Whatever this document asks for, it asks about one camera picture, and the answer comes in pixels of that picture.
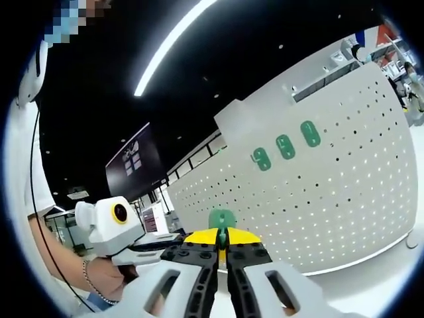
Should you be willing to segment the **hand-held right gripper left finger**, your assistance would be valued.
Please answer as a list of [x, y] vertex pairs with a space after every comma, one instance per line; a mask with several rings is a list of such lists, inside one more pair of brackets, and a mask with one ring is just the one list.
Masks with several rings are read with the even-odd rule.
[[153, 317], [150, 310], [164, 287], [160, 317], [208, 317], [217, 291], [218, 229], [196, 231], [167, 248], [159, 263], [123, 292], [123, 317]]

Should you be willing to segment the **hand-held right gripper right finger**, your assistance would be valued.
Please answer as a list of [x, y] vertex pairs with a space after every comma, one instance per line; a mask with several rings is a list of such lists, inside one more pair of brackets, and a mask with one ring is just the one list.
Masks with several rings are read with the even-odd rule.
[[284, 262], [274, 262], [254, 234], [221, 230], [227, 287], [237, 317], [326, 317], [322, 291]]

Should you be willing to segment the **person's left hand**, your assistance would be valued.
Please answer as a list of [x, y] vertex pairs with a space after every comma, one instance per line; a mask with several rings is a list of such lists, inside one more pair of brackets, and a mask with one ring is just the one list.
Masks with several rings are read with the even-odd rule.
[[108, 258], [94, 258], [85, 265], [90, 291], [107, 301], [120, 301], [123, 289], [138, 278], [134, 266], [116, 266]]

